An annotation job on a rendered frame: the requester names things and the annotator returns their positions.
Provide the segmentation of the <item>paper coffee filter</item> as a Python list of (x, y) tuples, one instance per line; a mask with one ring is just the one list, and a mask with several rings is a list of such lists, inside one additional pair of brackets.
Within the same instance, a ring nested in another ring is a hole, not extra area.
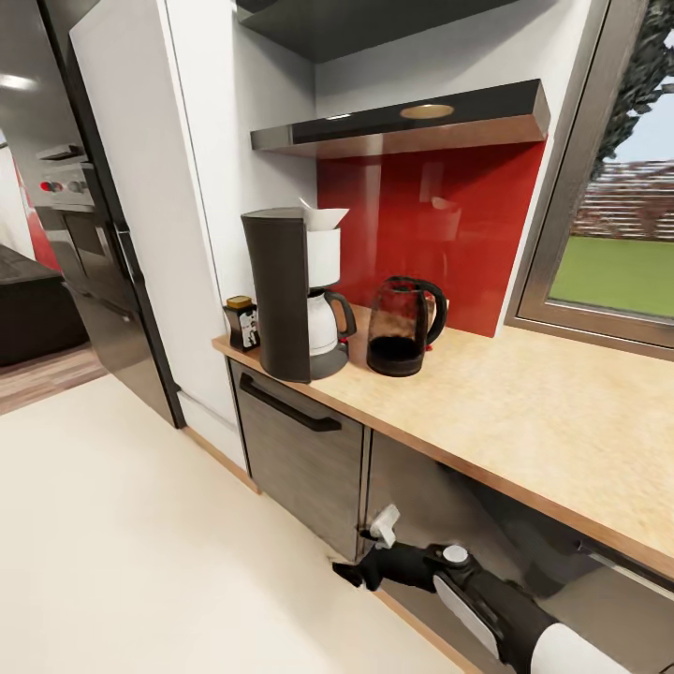
[(333, 230), (348, 211), (348, 209), (312, 209), (303, 199), (300, 200), (300, 206), (303, 221), (307, 224), (307, 232)]

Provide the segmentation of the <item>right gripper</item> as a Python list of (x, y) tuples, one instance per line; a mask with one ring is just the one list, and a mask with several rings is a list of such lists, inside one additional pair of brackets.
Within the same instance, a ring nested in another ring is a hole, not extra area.
[[(359, 534), (367, 538), (369, 531), (359, 531)], [(336, 574), (347, 579), (349, 583), (353, 583), (355, 587), (359, 588), (359, 585), (362, 584), (371, 592), (375, 592), (379, 588), (383, 579), (412, 587), (410, 575), (408, 577), (406, 558), (408, 558), (408, 551), (416, 548), (416, 546), (402, 544), (396, 540), (390, 549), (375, 549), (375, 546), (373, 546), (366, 557), (356, 565), (352, 562), (348, 564), (332, 563), (332, 568)]]

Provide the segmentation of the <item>bottle of coffee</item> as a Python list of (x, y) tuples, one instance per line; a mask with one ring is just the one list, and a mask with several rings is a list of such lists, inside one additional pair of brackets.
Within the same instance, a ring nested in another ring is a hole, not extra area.
[(257, 327), (257, 308), (250, 297), (240, 295), (227, 299), (223, 306), (224, 314), (230, 324), (230, 347), (245, 353), (260, 346)]

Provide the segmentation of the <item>electric kettle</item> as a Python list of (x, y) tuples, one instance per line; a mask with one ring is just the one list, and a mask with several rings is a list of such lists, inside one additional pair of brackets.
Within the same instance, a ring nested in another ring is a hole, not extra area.
[[(447, 322), (447, 298), (439, 286), (410, 276), (388, 278), (377, 291), (369, 321), (367, 365), (388, 377), (418, 374), (425, 350)], [(436, 304), (430, 330), (425, 293), (433, 295)]]

